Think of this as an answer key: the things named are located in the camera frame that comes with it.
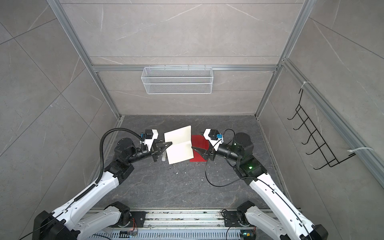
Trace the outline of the beige letter paper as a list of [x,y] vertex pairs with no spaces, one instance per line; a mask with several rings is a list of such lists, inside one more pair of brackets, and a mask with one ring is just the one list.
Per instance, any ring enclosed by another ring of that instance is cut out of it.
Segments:
[[164,133],[165,141],[172,144],[166,149],[170,165],[194,158],[191,126]]

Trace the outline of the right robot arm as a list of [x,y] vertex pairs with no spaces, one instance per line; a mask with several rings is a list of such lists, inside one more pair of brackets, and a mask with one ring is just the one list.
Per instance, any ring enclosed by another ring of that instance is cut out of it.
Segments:
[[242,224],[252,225],[274,240],[326,240],[328,231],[305,217],[277,187],[267,169],[254,157],[254,144],[246,133],[236,133],[224,143],[217,130],[207,129],[204,138],[209,148],[192,147],[204,160],[213,161],[216,156],[235,162],[232,166],[240,180],[255,191],[275,214],[272,218],[253,203],[247,201],[237,209]]

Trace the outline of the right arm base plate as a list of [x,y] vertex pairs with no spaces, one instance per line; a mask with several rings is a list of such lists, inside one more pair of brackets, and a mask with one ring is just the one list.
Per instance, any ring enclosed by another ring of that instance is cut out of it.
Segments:
[[242,222],[241,219],[238,218],[236,211],[222,210],[221,215],[224,219],[224,223],[226,227],[249,227],[250,226],[250,224]]

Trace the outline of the red envelope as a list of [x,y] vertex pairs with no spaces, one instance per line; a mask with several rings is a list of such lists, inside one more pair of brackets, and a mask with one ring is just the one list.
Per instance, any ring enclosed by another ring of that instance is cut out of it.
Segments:
[[190,159],[190,162],[206,162],[201,154],[205,153],[210,146],[210,143],[208,140],[204,138],[204,136],[201,135],[192,135],[191,136],[191,142],[193,147],[193,154],[194,157]]

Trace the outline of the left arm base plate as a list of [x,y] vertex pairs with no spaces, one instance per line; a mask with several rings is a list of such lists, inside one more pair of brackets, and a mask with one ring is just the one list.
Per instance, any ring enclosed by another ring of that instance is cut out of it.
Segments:
[[121,219],[117,223],[120,228],[130,228],[135,227],[142,228],[144,226],[146,212],[144,211],[133,211],[126,212],[121,215]]

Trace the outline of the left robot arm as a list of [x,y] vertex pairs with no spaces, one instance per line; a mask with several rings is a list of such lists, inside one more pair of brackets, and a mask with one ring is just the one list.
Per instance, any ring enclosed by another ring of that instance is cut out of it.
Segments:
[[130,138],[121,139],[114,149],[114,159],[99,176],[67,203],[51,213],[41,212],[34,220],[34,240],[84,240],[110,226],[135,227],[130,208],[114,202],[92,217],[85,214],[106,194],[122,184],[133,172],[134,162],[156,160],[171,142],[146,139],[137,148]]

